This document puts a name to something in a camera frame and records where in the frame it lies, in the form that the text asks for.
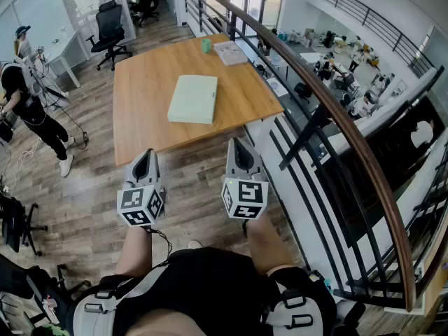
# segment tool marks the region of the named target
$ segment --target black t-shirt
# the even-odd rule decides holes
[[[1,84],[5,90],[5,98],[10,101],[11,96],[17,90],[20,91],[20,101],[15,105],[13,111],[15,114],[22,116],[25,112],[25,102],[29,97],[28,87],[22,75],[22,69],[17,66],[3,66],[1,75]]]
[[[298,267],[280,269],[267,278],[257,273],[247,256],[201,248],[174,253],[168,268],[146,294],[123,300],[116,309],[113,336],[125,335],[140,317],[155,309],[170,309],[189,316],[207,336],[272,336],[272,327],[260,323],[263,305],[270,304],[272,293],[278,292],[277,287],[273,288],[272,277],[287,288],[300,287],[304,296],[313,298],[321,310],[324,335],[331,334],[336,306],[322,281],[312,282]],[[74,311],[80,300],[100,290],[115,289],[128,279],[107,276],[80,296],[66,320],[71,335]],[[142,279],[129,281],[126,284],[129,290],[122,290],[122,294]]]

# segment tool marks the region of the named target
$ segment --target green cup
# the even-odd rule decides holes
[[[209,53],[211,50],[211,40],[209,38],[205,38],[202,40],[202,52]]]

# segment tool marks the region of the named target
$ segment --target balcony railing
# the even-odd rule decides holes
[[[372,10],[359,0],[326,0],[334,7],[341,9],[364,27],[372,30],[392,51],[406,62],[417,77],[422,77],[431,67],[431,61],[385,17]]]
[[[301,61],[296,58],[295,53],[285,43],[280,41],[275,35],[273,35],[272,32],[266,29],[257,20],[253,19],[229,1],[215,1],[226,9],[227,14],[222,15],[216,9],[216,4],[211,6],[206,0],[185,0],[185,11],[191,15],[191,18],[198,24],[200,31],[205,34],[215,34],[216,32],[220,32],[228,36],[229,39],[233,41],[237,36],[242,39],[256,53],[256,55],[259,56],[280,84],[285,87],[290,98],[297,103],[297,106],[300,108],[305,118],[310,120],[312,115],[307,107],[302,103],[302,100],[294,92],[293,88],[286,82],[285,78],[279,73],[279,70],[273,66],[266,56],[264,56],[264,54],[257,49],[257,46],[255,46],[252,41],[238,29],[237,20],[240,19],[243,23],[250,26],[256,34],[262,38],[264,42],[266,42],[266,44],[271,45],[272,49],[286,61],[289,68],[292,69],[312,90],[321,106],[329,112],[340,131],[346,137],[346,140],[350,144],[353,152],[356,154],[356,157],[360,160],[360,165],[365,169],[377,197],[381,202],[392,240],[391,250],[394,252],[395,261],[398,264],[397,277],[399,280],[394,281],[399,285],[398,289],[401,296],[397,296],[395,290],[391,290],[389,288],[390,282],[387,280],[386,269],[384,267],[384,256],[381,255],[377,239],[372,229],[373,225],[367,217],[365,207],[360,199],[360,193],[353,181],[352,175],[347,167],[341,162],[339,155],[335,152],[321,128],[316,128],[315,136],[317,136],[320,143],[325,146],[331,156],[331,160],[335,166],[337,175],[343,179],[344,183],[348,186],[353,200],[353,207],[356,209],[356,213],[360,216],[360,219],[364,223],[365,229],[367,230],[368,242],[374,254],[373,270],[377,270],[379,276],[379,282],[374,284],[374,288],[372,287],[371,280],[369,280],[371,272],[367,271],[367,268],[371,268],[371,265],[365,265],[364,259],[353,235],[349,235],[349,237],[352,239],[351,245],[353,247],[353,253],[355,255],[357,265],[355,267],[353,267],[353,265],[350,266],[347,261],[347,257],[344,254],[344,247],[342,245],[343,241],[341,241],[338,237],[335,225],[331,220],[330,214],[326,207],[326,201],[324,200],[325,196],[322,196],[318,191],[313,180],[313,171],[310,171],[306,166],[309,165],[309,162],[304,161],[301,158],[300,153],[294,153],[293,159],[297,162],[302,175],[306,178],[306,181],[314,195],[313,198],[315,198],[316,203],[320,208],[320,211],[318,211],[319,215],[324,217],[326,225],[321,225],[319,223],[319,220],[316,217],[317,210],[313,208],[304,186],[299,181],[298,175],[296,174],[292,164],[286,159],[286,154],[289,150],[284,150],[284,146],[288,146],[291,149],[295,142],[294,138],[291,138],[291,134],[288,133],[287,129],[293,130],[295,138],[300,135],[302,130],[299,128],[292,115],[288,112],[287,108],[285,108],[284,112],[286,121],[283,116],[277,116],[275,126],[271,130],[270,136],[273,144],[276,146],[281,158],[284,161],[286,170],[295,182],[297,193],[300,194],[305,205],[307,206],[309,215],[314,223],[319,237],[321,238],[321,243],[325,250],[326,258],[331,265],[332,272],[335,276],[335,283],[337,284],[334,294],[343,298],[358,300],[368,304],[382,305],[385,307],[406,308],[406,310],[410,311],[416,300],[416,283],[414,278],[410,243],[407,238],[406,229],[400,216],[398,206],[396,204],[396,199],[384,176],[382,168],[379,166],[379,163],[367,141],[359,132],[358,128],[354,125],[347,112],[342,108],[342,105],[330,94],[327,87],[310,70],[308,70],[308,68],[304,66]],[[219,17],[219,22],[210,16],[207,12],[209,11],[208,8]],[[309,140],[305,141],[304,147],[314,163],[316,174],[319,174],[319,179],[323,184],[325,193],[331,193],[334,184],[331,181],[331,178],[326,174],[323,165],[320,163],[318,155],[310,146]],[[331,244],[335,245],[335,250],[330,248],[330,243],[324,230],[329,230],[329,233],[332,236]],[[341,260],[343,271],[339,270],[336,266],[336,258]],[[358,274],[360,274],[360,279],[355,280],[357,279],[355,275]],[[376,292],[378,289],[381,290],[380,295]]]

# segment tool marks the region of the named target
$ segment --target wooden handrail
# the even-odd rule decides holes
[[[383,170],[367,141],[359,132],[357,126],[355,126],[353,121],[349,118],[341,104],[331,96],[323,82],[314,74],[308,72],[307,68],[296,58],[295,53],[283,41],[266,29],[259,21],[255,20],[229,1],[216,1],[249,25],[257,35],[263,39],[263,41],[271,45],[271,47],[288,63],[289,67],[301,77],[304,83],[311,88],[317,99],[327,108],[336,125],[339,127],[351,147],[355,150],[372,180],[372,184],[377,191],[379,200],[383,205],[386,222],[396,249],[397,261],[405,291],[406,310],[410,312],[416,300],[416,285],[410,244],[407,239],[407,233],[400,211],[398,210],[395,196],[393,195]]]

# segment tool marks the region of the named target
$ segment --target cap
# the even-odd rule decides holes
[[[15,30],[15,39],[17,40],[20,35],[22,35],[24,32],[27,32],[29,29],[31,29],[31,26],[21,26],[17,30]]]

